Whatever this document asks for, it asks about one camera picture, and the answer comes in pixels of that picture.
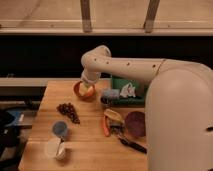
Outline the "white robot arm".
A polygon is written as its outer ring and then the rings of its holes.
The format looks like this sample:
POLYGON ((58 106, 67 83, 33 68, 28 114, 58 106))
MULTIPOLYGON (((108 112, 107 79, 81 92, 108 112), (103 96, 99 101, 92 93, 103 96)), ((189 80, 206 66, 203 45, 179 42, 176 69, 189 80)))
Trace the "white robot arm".
POLYGON ((114 58, 104 45, 85 53, 81 64, 86 85, 108 73, 148 87, 148 171, 213 171, 213 69, 181 60, 114 58))

